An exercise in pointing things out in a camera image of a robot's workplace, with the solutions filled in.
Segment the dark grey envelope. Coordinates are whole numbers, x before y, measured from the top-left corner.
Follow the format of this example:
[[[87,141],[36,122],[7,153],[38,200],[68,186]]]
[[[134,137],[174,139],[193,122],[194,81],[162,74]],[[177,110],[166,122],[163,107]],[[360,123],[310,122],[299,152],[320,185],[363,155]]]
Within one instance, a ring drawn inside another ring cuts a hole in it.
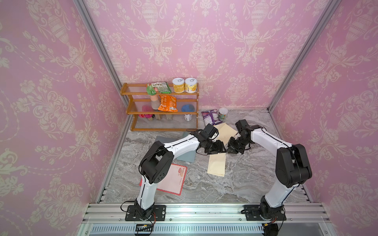
[[[155,142],[161,142],[162,144],[165,144],[165,143],[172,143],[174,141],[177,141],[177,138],[168,138],[168,137],[162,137],[162,136],[157,136],[156,139],[155,139]]]

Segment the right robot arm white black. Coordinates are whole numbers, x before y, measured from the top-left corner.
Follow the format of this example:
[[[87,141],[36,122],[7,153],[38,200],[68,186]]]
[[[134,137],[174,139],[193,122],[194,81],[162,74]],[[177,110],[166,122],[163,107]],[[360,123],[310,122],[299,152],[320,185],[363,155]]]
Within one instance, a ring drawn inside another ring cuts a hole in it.
[[[265,220],[276,220],[284,215],[284,202],[293,190],[312,177],[312,169],[306,149],[301,144],[285,142],[259,125],[249,125],[246,120],[236,124],[238,137],[231,137],[227,153],[243,154],[251,144],[258,144],[276,158],[276,181],[265,194],[259,206],[259,214]]]

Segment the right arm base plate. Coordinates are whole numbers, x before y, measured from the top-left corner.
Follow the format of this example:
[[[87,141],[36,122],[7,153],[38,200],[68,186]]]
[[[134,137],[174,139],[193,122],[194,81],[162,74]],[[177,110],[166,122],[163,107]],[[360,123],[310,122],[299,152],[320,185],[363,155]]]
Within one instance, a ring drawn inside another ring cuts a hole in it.
[[[286,221],[283,207],[271,208],[265,205],[244,205],[241,214],[245,215],[247,221]]]

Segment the cream yellow letter paper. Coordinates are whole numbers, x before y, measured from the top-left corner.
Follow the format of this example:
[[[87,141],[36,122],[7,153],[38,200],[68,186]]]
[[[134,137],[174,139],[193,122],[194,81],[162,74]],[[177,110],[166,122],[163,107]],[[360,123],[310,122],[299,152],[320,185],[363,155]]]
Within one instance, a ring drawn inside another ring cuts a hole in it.
[[[225,175],[226,153],[212,154],[209,156],[207,173],[224,177]]]

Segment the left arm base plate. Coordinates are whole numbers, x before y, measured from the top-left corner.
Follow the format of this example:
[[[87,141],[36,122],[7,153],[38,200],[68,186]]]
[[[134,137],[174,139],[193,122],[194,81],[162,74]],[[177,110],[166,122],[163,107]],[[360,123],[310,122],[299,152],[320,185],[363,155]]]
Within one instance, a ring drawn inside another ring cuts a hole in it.
[[[165,221],[166,205],[152,205],[147,210],[140,206],[128,206],[125,221]]]

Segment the teal blue envelope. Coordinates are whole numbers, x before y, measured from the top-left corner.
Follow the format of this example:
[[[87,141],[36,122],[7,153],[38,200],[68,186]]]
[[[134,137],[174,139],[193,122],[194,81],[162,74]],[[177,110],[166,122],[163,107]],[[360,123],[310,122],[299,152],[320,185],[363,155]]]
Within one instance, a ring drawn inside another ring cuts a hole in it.
[[[189,132],[185,132],[183,137],[178,140],[177,147],[179,149],[175,154],[176,160],[194,163],[196,155],[195,151],[198,146],[198,140]]]

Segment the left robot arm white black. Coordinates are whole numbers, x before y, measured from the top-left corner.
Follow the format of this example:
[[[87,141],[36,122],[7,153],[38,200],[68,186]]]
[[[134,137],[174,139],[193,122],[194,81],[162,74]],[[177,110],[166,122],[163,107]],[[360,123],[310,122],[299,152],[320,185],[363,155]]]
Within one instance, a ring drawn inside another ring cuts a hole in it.
[[[200,148],[204,149],[206,155],[225,153],[223,142],[216,139],[218,135],[219,131],[208,124],[204,129],[193,130],[174,142],[156,141],[152,144],[138,167],[142,184],[134,206],[142,220],[147,220],[153,214],[158,183],[166,177],[174,159]]]

